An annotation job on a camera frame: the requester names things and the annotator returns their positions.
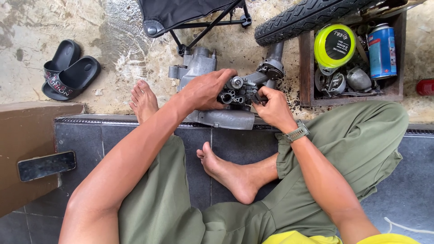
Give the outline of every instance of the olive green pants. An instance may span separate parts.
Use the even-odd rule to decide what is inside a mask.
[[[376,192],[375,186],[401,160],[397,147],[407,126],[404,108],[386,101],[347,104],[307,124],[309,139],[360,200]],[[282,181],[273,191],[251,205],[225,202],[203,212],[190,205],[183,142],[170,137],[122,203],[121,244],[254,244],[292,230],[305,236],[335,235],[336,227],[306,188],[290,144],[276,137]]]

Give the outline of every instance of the black slipper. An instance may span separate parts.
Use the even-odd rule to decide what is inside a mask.
[[[42,92],[57,101],[69,101],[80,95],[101,71],[101,65],[91,56],[84,56],[69,68],[44,83]]]
[[[80,57],[80,47],[73,40],[63,40],[52,60],[44,64],[44,77],[49,80],[55,74],[67,69],[73,63],[77,62]]]

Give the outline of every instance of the concrete floor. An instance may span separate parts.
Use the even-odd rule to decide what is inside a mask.
[[[240,26],[215,27],[199,45],[217,49],[218,68],[234,68],[245,75],[256,69],[266,49],[253,38],[254,28],[298,0],[247,0],[254,19],[246,30]],[[405,81],[402,104],[411,122],[434,122],[434,96],[414,91],[423,78],[434,77],[434,1],[408,12]],[[236,19],[242,10],[235,12]],[[184,43],[200,29],[177,30]],[[168,66],[181,64],[175,42],[165,34],[148,39],[143,33],[141,13],[135,1],[126,0],[0,0],[0,104],[49,100],[41,92],[43,65],[51,60],[63,39],[73,39],[82,55],[95,57],[102,72],[74,102],[83,102],[89,113],[131,114],[128,106],[135,80],[147,80],[163,105],[176,92],[177,81],[167,77]],[[298,40],[288,41],[283,64],[287,91],[295,117],[312,119],[328,107],[300,108]]]

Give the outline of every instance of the smartphone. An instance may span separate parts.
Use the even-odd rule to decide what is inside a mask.
[[[76,155],[73,151],[22,160],[18,162],[18,173],[22,182],[39,179],[75,169]]]

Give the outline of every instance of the yellow trimmer line spool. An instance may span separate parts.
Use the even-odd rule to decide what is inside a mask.
[[[335,24],[322,28],[315,36],[314,53],[324,75],[333,74],[354,55],[355,36],[346,25]]]

